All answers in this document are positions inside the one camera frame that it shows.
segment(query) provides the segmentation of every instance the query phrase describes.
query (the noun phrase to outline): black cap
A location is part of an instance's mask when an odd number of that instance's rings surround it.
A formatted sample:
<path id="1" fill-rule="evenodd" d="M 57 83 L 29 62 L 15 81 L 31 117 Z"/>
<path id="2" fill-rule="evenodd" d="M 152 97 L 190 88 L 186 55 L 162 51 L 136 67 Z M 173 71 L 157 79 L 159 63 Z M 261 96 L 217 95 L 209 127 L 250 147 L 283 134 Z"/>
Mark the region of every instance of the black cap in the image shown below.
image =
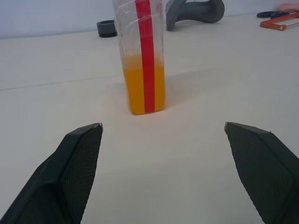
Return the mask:
<path id="1" fill-rule="evenodd" d="M 100 37 L 113 37 L 117 36 L 114 21 L 105 20 L 97 23 L 98 32 Z"/>

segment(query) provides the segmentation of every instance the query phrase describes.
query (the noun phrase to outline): white tabletop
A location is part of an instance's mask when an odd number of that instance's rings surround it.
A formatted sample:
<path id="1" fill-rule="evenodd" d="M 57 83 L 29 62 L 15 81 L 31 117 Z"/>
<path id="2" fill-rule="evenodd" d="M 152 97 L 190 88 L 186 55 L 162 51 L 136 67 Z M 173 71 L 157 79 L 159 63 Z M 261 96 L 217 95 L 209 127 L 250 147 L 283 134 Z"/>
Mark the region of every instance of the white tabletop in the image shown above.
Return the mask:
<path id="1" fill-rule="evenodd" d="M 165 32 L 166 109 L 129 112 L 117 39 L 97 32 L 0 41 L 0 217 L 68 132 L 102 122 L 83 224 L 262 224 L 226 121 L 299 155 L 299 28 L 253 15 Z"/>

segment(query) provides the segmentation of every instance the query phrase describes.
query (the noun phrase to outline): white wall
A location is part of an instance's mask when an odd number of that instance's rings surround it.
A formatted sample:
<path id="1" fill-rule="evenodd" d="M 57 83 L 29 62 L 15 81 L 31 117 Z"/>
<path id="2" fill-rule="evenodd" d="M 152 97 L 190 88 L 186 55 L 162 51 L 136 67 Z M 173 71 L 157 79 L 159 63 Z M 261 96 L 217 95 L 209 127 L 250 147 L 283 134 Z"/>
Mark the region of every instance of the white wall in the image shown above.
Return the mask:
<path id="1" fill-rule="evenodd" d="M 224 4 L 226 15 L 235 15 L 271 10 L 279 1 L 224 0 Z M 112 0 L 0 0 L 0 38 L 96 30 L 98 21 L 113 17 Z"/>

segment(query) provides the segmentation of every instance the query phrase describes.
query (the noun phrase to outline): hand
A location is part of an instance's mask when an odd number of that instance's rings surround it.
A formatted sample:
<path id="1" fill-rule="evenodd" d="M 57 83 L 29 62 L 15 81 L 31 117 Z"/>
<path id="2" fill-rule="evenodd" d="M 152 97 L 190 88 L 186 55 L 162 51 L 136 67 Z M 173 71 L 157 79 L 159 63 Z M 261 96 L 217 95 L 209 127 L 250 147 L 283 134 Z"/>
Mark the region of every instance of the hand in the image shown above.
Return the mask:
<path id="1" fill-rule="evenodd" d="M 292 11 L 292 10 L 299 11 L 299 2 L 280 4 L 279 6 L 277 6 L 276 10 L 280 11 L 280 12 L 289 12 L 289 11 Z"/>

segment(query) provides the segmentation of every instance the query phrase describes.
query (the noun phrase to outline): orange tool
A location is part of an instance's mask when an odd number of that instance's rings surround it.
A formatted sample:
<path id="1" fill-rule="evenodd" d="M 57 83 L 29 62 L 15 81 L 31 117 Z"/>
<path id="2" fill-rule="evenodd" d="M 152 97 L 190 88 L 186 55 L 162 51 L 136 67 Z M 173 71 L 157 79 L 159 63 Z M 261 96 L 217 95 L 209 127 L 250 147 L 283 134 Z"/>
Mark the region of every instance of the orange tool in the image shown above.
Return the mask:
<path id="1" fill-rule="evenodd" d="M 275 23 L 282 22 L 282 21 L 285 21 L 285 20 L 294 19 L 294 18 L 299 18 L 299 12 L 263 21 L 263 22 L 261 22 L 260 26 L 265 27 L 265 28 L 277 29 L 277 30 L 280 30 L 280 31 L 284 31 L 288 27 L 298 25 L 299 22 L 296 22 L 296 23 L 288 25 L 288 26 L 287 25 L 279 25 L 279 24 L 275 24 Z"/>

